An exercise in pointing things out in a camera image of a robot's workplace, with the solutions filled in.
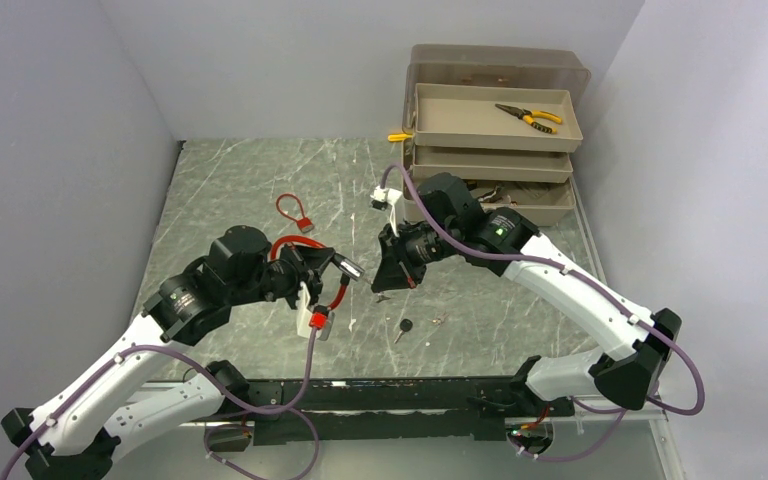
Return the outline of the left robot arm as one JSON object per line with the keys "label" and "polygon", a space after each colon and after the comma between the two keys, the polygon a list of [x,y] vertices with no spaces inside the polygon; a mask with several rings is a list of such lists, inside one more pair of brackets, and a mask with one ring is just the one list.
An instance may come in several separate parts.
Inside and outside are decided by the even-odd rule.
{"label": "left robot arm", "polygon": [[139,402],[132,396],[171,360],[188,363],[189,350],[227,324],[233,308],[283,300],[318,340],[333,315],[318,301],[322,274],[342,257],[301,236],[270,241],[257,228],[237,225],[207,254],[163,281],[122,336],[59,394],[35,408],[11,410],[1,422],[34,479],[101,479],[135,448],[177,426],[218,416],[279,415],[296,401],[256,405],[247,380],[231,365],[190,364],[179,387]]}

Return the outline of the red cable lock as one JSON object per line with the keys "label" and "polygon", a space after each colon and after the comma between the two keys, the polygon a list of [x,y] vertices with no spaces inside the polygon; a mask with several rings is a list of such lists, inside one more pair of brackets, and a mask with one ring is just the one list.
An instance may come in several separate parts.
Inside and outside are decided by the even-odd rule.
{"label": "red cable lock", "polygon": [[342,303],[352,281],[367,280],[366,271],[349,257],[332,247],[301,235],[277,239],[270,250],[271,265],[289,278],[291,289],[284,297],[293,310],[315,305],[322,293],[323,275],[329,266],[341,272],[335,298],[326,305],[335,310]]}

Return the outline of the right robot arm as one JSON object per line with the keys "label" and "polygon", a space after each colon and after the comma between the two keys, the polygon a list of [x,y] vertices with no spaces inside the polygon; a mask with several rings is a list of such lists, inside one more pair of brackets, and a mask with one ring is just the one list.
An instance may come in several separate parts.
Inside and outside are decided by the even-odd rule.
{"label": "right robot arm", "polygon": [[579,354],[528,358],[512,379],[517,411],[534,415],[551,401],[578,395],[599,394],[627,410],[648,402],[671,353],[667,343],[681,328],[677,314],[620,297],[516,210],[484,209],[459,177],[436,174],[416,193],[423,220],[392,220],[378,234],[373,292],[413,289],[429,264],[458,255],[534,292],[597,343]]}

